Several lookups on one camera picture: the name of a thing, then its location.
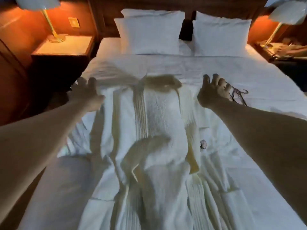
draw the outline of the brass base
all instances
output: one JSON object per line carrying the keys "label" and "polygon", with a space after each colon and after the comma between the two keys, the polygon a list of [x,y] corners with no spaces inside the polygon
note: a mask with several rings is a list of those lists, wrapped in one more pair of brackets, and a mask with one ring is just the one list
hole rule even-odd
{"label": "brass base", "polygon": [[47,39],[50,42],[63,42],[65,40],[65,35],[58,34],[57,37],[54,37],[53,35],[48,35]]}

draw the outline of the lamp stem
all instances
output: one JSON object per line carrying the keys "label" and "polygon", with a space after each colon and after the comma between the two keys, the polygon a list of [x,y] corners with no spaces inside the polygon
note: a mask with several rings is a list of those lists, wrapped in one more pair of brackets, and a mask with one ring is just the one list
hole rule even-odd
{"label": "lamp stem", "polygon": [[272,35],[270,36],[270,38],[268,38],[268,40],[266,41],[266,43],[264,44],[264,46],[268,46],[268,44],[273,40],[274,36],[276,35],[276,33],[278,32],[278,30],[280,29],[280,27],[282,26],[282,23],[278,23],[277,27],[275,28],[274,32],[272,33]]}
{"label": "lamp stem", "polygon": [[58,37],[58,34],[56,33],[56,31],[54,30],[54,28],[53,28],[53,26],[52,26],[52,23],[51,23],[51,21],[50,21],[50,19],[49,19],[49,16],[48,16],[48,14],[47,14],[47,11],[44,9],[44,10],[42,10],[42,12],[43,12],[43,15],[45,16],[45,18],[46,18],[46,20],[47,20],[47,22],[48,22],[50,28],[51,28],[51,31],[52,31],[53,36],[54,36],[55,38],[57,38],[57,37]]}

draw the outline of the white lamp shade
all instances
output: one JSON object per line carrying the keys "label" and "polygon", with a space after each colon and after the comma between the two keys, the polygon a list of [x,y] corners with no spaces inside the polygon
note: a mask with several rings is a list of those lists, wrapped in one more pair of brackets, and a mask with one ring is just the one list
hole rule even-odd
{"label": "white lamp shade", "polygon": [[59,0],[16,0],[21,9],[42,10],[60,6]]}
{"label": "white lamp shade", "polygon": [[278,6],[269,16],[274,22],[280,22],[288,25],[302,23],[306,17],[306,2],[287,1]]}

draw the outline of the white pillow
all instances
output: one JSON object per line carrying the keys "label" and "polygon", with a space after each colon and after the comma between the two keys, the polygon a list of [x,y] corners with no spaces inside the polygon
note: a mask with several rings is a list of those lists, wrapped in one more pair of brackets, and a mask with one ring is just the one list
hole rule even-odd
{"label": "white pillow", "polygon": [[195,56],[245,57],[250,22],[208,23],[193,21]]}
{"label": "white pillow", "polygon": [[180,12],[180,11],[166,11],[166,10],[143,10],[143,9],[123,9],[121,13],[124,15],[125,18],[127,17],[135,17],[135,16],[144,16],[144,15],[161,15],[173,12]]}
{"label": "white pillow", "polygon": [[251,19],[239,19],[239,18],[224,18],[224,17],[214,17],[211,15],[203,14],[196,11],[196,20],[210,22],[210,23],[251,23]]}
{"label": "white pillow", "polygon": [[124,54],[179,54],[184,12],[114,19]]}

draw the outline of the headboard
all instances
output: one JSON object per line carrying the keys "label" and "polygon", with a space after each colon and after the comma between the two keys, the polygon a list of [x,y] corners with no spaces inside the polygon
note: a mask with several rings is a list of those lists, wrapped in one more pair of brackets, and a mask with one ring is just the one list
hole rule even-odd
{"label": "headboard", "polygon": [[205,14],[227,17],[252,19],[263,11],[267,0],[88,0],[93,12],[99,39],[103,37],[119,37],[114,18],[122,18],[121,10],[154,9],[181,10],[185,12],[185,21],[179,38],[191,40],[196,11]]}

